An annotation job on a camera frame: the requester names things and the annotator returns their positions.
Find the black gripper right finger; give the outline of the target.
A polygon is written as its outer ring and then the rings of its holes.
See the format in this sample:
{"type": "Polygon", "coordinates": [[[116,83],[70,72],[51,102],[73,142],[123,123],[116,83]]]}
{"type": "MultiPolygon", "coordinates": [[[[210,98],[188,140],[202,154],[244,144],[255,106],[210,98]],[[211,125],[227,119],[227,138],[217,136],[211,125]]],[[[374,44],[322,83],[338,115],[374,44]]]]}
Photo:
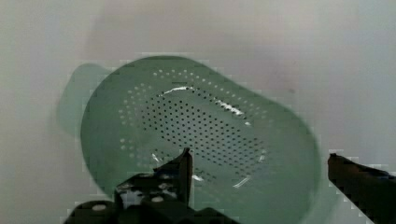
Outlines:
{"type": "Polygon", "coordinates": [[[331,153],[329,180],[374,224],[395,224],[395,176],[331,153]]]}

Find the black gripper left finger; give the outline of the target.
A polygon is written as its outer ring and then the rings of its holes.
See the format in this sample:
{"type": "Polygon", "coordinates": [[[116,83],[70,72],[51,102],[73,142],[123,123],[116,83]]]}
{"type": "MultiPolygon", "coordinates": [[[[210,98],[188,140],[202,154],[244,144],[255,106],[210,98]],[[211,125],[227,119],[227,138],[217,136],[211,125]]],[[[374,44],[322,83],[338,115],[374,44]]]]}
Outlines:
{"type": "Polygon", "coordinates": [[[89,201],[74,208],[64,224],[240,224],[220,211],[189,206],[192,156],[186,147],[150,173],[118,184],[112,201],[89,201]]]}

